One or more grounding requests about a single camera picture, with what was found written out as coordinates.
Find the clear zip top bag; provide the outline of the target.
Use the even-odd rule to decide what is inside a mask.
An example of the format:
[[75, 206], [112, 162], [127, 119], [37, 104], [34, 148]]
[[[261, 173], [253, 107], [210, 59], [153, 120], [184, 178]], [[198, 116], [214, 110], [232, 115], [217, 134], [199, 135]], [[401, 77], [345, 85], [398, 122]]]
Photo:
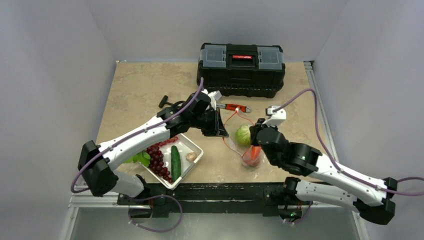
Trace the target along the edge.
[[[247, 114], [236, 110], [234, 111], [224, 122], [224, 126], [225, 129], [227, 130], [229, 136], [228, 137], [223, 137], [222, 140], [224, 142], [224, 144], [231, 149], [233, 152], [236, 153], [236, 155], [238, 156], [238, 158], [240, 159], [241, 163], [245, 166], [245, 167], [250, 167], [250, 166], [246, 166], [243, 162], [242, 162], [242, 156], [247, 152], [247, 150], [249, 150], [249, 148], [253, 145], [249, 145], [249, 146], [241, 146], [239, 144], [237, 144], [236, 142], [236, 138], [235, 138], [235, 134], [236, 134], [236, 130], [241, 126], [241, 125], [250, 125], [253, 126], [254, 122], [248, 118]], [[262, 161], [262, 157], [263, 157], [263, 151], [261, 150], [261, 154], [260, 154], [260, 162]]]

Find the green cabbage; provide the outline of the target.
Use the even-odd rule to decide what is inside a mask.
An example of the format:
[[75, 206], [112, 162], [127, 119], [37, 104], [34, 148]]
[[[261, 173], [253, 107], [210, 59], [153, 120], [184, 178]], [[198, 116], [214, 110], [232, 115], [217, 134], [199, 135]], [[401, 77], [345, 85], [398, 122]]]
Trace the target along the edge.
[[240, 146], [246, 147], [251, 145], [250, 125], [243, 124], [235, 132], [235, 140]]

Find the orange carrot green top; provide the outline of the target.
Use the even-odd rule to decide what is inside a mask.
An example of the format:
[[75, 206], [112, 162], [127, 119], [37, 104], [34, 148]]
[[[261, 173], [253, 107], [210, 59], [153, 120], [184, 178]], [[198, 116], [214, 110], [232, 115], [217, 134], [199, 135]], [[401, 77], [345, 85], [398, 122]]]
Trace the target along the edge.
[[260, 146], [251, 146], [249, 150], [246, 151], [246, 153], [252, 153], [252, 154], [260, 154], [261, 157], [261, 147]]

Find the white plastic basket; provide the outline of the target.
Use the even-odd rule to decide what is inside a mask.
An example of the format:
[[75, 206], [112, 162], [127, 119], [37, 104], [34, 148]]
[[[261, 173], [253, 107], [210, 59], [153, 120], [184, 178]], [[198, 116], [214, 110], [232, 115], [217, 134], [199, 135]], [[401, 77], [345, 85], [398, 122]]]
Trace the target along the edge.
[[134, 157], [167, 189], [174, 190], [203, 156], [204, 151], [184, 134], [149, 146]]

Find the purple grape bunch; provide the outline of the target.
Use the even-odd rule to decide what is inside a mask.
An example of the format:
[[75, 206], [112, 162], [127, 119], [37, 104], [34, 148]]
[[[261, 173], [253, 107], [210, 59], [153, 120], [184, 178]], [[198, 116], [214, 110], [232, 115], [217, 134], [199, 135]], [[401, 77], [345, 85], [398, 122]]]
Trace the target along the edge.
[[161, 147], [166, 147], [167, 145], [173, 144], [178, 140], [177, 136], [174, 136], [168, 140], [161, 141], [156, 143], [146, 149], [146, 152], [150, 155], [150, 165], [148, 168], [152, 170], [157, 176], [164, 179], [167, 183], [172, 184], [171, 177], [171, 149], [170, 149], [170, 162], [165, 163], [164, 157], [165, 152], [161, 150]]

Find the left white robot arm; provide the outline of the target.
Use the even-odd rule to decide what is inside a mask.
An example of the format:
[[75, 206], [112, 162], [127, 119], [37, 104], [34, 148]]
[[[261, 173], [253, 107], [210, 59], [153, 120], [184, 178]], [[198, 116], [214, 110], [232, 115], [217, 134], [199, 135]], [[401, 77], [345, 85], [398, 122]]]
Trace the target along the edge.
[[103, 143], [90, 140], [82, 145], [77, 169], [87, 190], [94, 197], [108, 192], [123, 193], [138, 205], [146, 203], [149, 191], [140, 176], [120, 172], [117, 168], [130, 157], [159, 142], [201, 130], [205, 137], [228, 137], [216, 101], [219, 91], [202, 90], [191, 94], [182, 107], [163, 108], [145, 124]]

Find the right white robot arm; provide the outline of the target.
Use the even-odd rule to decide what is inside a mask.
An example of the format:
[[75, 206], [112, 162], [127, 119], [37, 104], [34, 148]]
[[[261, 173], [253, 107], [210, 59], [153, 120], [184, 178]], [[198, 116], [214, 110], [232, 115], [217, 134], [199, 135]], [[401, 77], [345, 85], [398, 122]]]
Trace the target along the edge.
[[292, 175], [280, 191], [284, 202], [317, 201], [345, 207], [377, 225], [387, 225], [395, 216], [391, 191], [397, 189], [397, 180], [374, 178], [337, 165], [314, 147], [289, 142], [276, 127], [257, 124], [249, 131], [251, 145], [260, 147], [272, 166]]

